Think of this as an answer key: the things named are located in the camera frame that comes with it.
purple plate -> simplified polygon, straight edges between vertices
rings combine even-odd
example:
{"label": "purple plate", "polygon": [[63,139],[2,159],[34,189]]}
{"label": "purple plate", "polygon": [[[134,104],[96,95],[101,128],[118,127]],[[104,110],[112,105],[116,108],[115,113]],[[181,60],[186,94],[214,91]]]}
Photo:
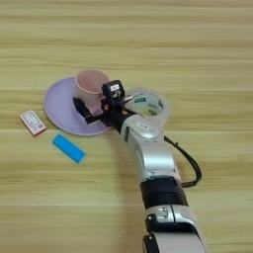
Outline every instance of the purple plate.
{"label": "purple plate", "polygon": [[48,118],[60,129],[76,135],[89,136],[109,130],[101,122],[87,125],[72,101],[74,88],[75,78],[70,77],[56,82],[47,90],[43,108]]}

pink mug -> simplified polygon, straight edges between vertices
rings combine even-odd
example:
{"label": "pink mug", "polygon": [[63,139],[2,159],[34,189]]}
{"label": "pink mug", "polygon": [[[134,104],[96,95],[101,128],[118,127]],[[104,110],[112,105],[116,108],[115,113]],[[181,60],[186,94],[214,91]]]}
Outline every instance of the pink mug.
{"label": "pink mug", "polygon": [[85,103],[92,114],[96,114],[101,108],[102,85],[108,82],[109,77],[101,70],[83,70],[75,77],[75,96]]}

black wire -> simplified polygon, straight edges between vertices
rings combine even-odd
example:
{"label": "black wire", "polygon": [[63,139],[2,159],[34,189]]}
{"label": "black wire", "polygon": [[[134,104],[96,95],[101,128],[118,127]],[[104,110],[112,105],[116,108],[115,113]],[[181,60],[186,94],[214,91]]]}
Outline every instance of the black wire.
{"label": "black wire", "polygon": [[199,164],[197,163],[197,161],[186,150],[184,150],[182,147],[180,147],[178,142],[174,142],[173,140],[171,140],[167,136],[164,136],[164,141],[170,143],[179,152],[181,152],[185,156],[185,158],[189,161],[189,163],[192,165],[192,167],[195,171],[196,179],[194,181],[184,182],[184,183],[182,183],[182,186],[184,188],[196,186],[202,180],[202,170],[201,170]]}

wood grain surface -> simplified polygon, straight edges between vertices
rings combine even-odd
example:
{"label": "wood grain surface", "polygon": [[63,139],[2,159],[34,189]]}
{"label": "wood grain surface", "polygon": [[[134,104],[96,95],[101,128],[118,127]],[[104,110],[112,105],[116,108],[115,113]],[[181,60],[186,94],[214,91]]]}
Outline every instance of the wood grain surface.
{"label": "wood grain surface", "polygon": [[[0,252],[141,252],[144,208],[119,135],[67,134],[87,152],[80,165],[51,144],[61,131],[44,92],[87,68],[167,97],[166,133],[203,168],[186,194],[211,252],[253,252],[252,49],[250,0],[1,0]],[[37,138],[19,119],[29,109],[48,127]]]}

blue eraser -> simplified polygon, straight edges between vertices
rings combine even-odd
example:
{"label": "blue eraser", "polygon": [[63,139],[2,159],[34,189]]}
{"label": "blue eraser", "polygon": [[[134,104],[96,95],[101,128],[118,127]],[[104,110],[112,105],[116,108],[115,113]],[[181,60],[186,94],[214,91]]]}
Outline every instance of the blue eraser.
{"label": "blue eraser", "polygon": [[74,145],[61,134],[59,134],[52,143],[76,163],[79,163],[85,156],[85,153],[79,147]]}

